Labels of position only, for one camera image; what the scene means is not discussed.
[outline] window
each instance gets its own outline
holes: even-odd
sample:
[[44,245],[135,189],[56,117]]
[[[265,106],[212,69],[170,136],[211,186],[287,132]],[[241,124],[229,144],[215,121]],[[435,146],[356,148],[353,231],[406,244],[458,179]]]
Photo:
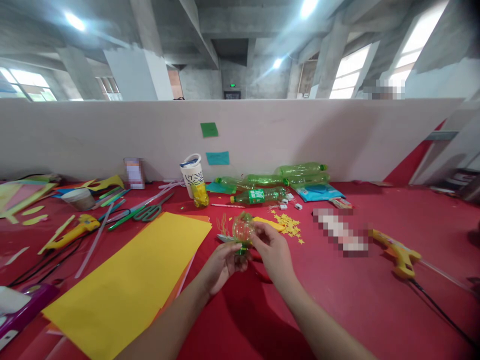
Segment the window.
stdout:
[[394,86],[404,86],[405,80],[407,80],[410,72],[414,68],[415,62],[419,58],[420,53],[429,40],[435,26],[437,26],[447,4],[448,1],[439,3],[425,11],[418,18],[418,21],[413,27],[413,31],[398,56],[399,59],[397,60],[395,68],[390,76],[390,80],[393,80]]
[[105,100],[122,101],[122,94],[113,77],[97,77],[96,80],[100,85],[101,92]]
[[338,66],[330,99],[350,99],[360,77],[371,45],[345,56]]
[[16,90],[19,98],[27,98],[34,102],[57,101],[42,75],[5,67],[0,67],[0,72]]

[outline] ceiling light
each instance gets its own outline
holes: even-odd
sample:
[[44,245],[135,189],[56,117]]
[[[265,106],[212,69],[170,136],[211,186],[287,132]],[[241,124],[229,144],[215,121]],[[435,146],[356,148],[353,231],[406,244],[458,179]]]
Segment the ceiling light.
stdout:
[[78,17],[73,15],[71,12],[67,12],[65,14],[66,19],[72,25],[75,29],[84,31],[85,30],[85,24],[82,20],[80,20]]
[[300,17],[302,19],[308,18],[317,7],[319,0],[303,0],[303,5],[301,6]]
[[280,65],[282,64],[282,60],[281,58],[278,58],[277,60],[275,60],[275,62],[273,63],[273,68],[274,69],[278,69],[280,67]]

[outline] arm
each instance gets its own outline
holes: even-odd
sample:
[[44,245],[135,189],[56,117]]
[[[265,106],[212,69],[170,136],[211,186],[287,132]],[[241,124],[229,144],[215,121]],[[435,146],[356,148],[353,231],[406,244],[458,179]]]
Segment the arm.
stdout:
[[209,299],[235,271],[245,271],[245,257],[235,257],[242,245],[224,243],[180,296],[117,357],[122,359],[176,359],[190,329]]
[[256,222],[252,237],[273,284],[293,314],[317,359],[375,359],[332,319],[302,287],[292,266],[285,238],[268,224]]

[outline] red tablecloth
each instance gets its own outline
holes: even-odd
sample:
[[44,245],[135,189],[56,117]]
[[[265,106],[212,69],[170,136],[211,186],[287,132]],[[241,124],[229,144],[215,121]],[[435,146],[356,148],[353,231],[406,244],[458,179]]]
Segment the red tablecloth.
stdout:
[[[464,283],[466,277],[480,274],[480,245],[468,237],[468,231],[477,228],[480,208],[428,189],[380,188],[352,183],[333,185],[357,206],[352,218],[354,222],[372,224]],[[125,206],[134,206],[158,191],[155,185],[149,185],[146,190],[132,190],[126,195]],[[187,285],[219,244],[216,240],[219,233],[217,218],[224,213],[227,219],[234,217],[241,209],[209,206],[198,210],[184,188],[177,187],[174,191],[175,195],[163,205],[164,211],[208,215],[213,224],[195,256],[185,282]],[[305,241],[300,244],[296,238],[287,236],[295,272],[315,301],[350,334],[380,359],[466,359],[472,355],[470,346],[423,297],[394,277],[394,264],[383,256],[379,245],[370,245],[368,257],[342,257],[318,230],[311,215],[314,208],[333,206],[328,202],[305,204],[297,195],[295,197],[303,205],[303,210],[289,206],[285,211],[300,221],[299,228]],[[211,203],[226,204],[228,199],[229,196],[224,194],[210,195]],[[0,220],[0,264],[20,249],[29,247],[12,264],[0,268],[0,284],[7,285],[37,262],[39,249],[73,214],[72,209],[59,199],[42,200],[41,205],[45,205],[44,210],[28,217],[18,216],[19,220],[47,213],[48,221],[22,226]],[[102,208],[91,213],[100,216],[105,211]],[[256,205],[249,211],[254,216],[274,220],[266,206]],[[104,233],[84,275],[118,251],[142,226],[141,222],[129,221],[113,232]],[[71,288],[77,282],[73,275],[92,240],[85,241],[47,281],[62,278],[65,279],[62,292]],[[480,305],[475,298],[421,264],[415,266],[415,272],[417,281],[440,307],[467,334],[475,337],[480,316]],[[47,323],[39,316],[0,353],[1,358],[31,359],[34,356],[38,359],[43,358],[40,354],[50,352],[49,360],[86,358],[68,340],[58,343],[59,336],[46,334],[44,327]],[[312,357],[275,287],[259,282],[252,271],[235,274],[206,306],[179,355],[179,359],[242,360]]]

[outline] yellow hot glue gun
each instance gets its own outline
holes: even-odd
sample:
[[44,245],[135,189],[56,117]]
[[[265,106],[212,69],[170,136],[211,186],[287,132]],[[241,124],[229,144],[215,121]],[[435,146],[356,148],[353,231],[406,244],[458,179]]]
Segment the yellow hot glue gun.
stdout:
[[100,226],[100,223],[96,218],[88,214],[82,214],[79,216],[80,222],[71,231],[67,232],[58,241],[50,242],[45,246],[45,249],[60,249],[67,245],[69,242],[78,238],[80,235],[86,232],[91,232]]
[[402,279],[413,279],[415,277],[415,272],[412,265],[422,259],[422,256],[418,252],[410,250],[401,242],[385,235],[383,232],[374,229],[372,230],[372,236],[379,243],[385,245],[391,250],[391,252],[387,250],[387,253],[396,257],[395,274]]

